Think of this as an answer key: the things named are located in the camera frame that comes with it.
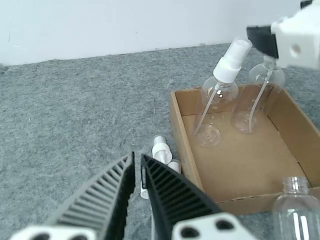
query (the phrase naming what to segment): spray bottle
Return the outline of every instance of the spray bottle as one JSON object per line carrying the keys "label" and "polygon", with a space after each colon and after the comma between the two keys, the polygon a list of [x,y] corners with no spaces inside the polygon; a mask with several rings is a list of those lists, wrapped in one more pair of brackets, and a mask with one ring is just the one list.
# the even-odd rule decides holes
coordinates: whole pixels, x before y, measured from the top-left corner
{"label": "spray bottle", "polygon": [[231,125],[245,134],[254,133],[262,113],[267,114],[285,85],[285,74],[276,60],[264,56],[264,62],[253,67],[234,106]]}
{"label": "spray bottle", "polygon": [[235,38],[214,68],[213,76],[201,88],[193,135],[204,147],[216,146],[221,140],[215,118],[234,105],[238,97],[238,87],[234,81],[251,47],[249,40]]}

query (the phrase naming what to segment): clear plastic bottle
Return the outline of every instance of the clear plastic bottle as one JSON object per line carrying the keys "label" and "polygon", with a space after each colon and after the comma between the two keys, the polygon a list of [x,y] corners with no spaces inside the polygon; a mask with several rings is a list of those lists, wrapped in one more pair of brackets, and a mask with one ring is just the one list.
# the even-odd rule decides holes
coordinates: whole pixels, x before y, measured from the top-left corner
{"label": "clear plastic bottle", "polygon": [[213,76],[201,88],[193,135],[204,147],[216,146],[221,140],[215,118],[234,105],[239,92],[234,80],[251,46],[249,40],[236,38],[216,65]]}
{"label": "clear plastic bottle", "polygon": [[284,193],[274,202],[275,240],[319,240],[320,202],[309,195],[306,177],[285,177]]}
{"label": "clear plastic bottle", "polygon": [[267,114],[265,103],[270,107],[285,85],[285,74],[276,60],[269,56],[263,59],[251,69],[230,120],[235,129],[245,134],[255,132],[262,112]]}

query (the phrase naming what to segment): screw hole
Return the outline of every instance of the screw hole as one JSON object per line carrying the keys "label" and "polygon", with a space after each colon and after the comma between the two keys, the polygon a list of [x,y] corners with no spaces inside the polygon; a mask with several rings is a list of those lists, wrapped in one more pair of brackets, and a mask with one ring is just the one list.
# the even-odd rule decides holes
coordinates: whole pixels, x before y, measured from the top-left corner
{"label": "screw hole", "polygon": [[71,240],[87,240],[87,237],[84,235],[77,235],[71,238]]}
{"label": "screw hole", "polygon": [[41,233],[32,238],[32,240],[48,240],[50,238],[49,234],[47,233]]}
{"label": "screw hole", "polygon": [[181,236],[184,239],[190,239],[190,238],[195,238],[199,236],[199,232],[194,229],[193,227],[184,227],[181,230]]}
{"label": "screw hole", "polygon": [[225,220],[217,221],[215,225],[219,230],[230,230],[234,228],[231,222]]}
{"label": "screw hole", "polygon": [[299,47],[299,45],[294,44],[291,46],[290,52],[294,58],[297,58],[301,53],[301,48]]}

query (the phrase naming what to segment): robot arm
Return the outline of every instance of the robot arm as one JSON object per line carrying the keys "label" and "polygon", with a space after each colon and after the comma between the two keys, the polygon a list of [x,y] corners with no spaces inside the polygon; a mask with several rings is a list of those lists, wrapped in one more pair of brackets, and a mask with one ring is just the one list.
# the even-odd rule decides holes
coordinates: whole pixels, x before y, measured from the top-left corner
{"label": "robot arm", "polygon": [[[207,195],[168,166],[143,154],[141,173],[158,239],[256,240],[235,216],[221,212]],[[130,153],[85,182],[44,225],[22,229],[10,240],[121,240],[134,187],[135,161]]]}
{"label": "robot arm", "polygon": [[301,7],[292,17],[271,26],[247,27],[247,36],[257,50],[276,58],[279,67],[317,70],[320,69],[320,0],[302,2]]}

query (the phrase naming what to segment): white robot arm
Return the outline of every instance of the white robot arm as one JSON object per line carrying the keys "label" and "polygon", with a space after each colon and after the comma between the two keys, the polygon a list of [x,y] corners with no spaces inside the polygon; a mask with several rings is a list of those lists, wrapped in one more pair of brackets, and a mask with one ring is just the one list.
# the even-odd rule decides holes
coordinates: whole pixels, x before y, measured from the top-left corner
{"label": "white robot arm", "polygon": [[279,67],[320,69],[320,0],[308,2],[295,15],[271,26],[247,28],[253,46],[276,58]]}
{"label": "white robot arm", "polygon": [[230,213],[221,212],[179,221],[173,226],[171,240],[257,240]]}

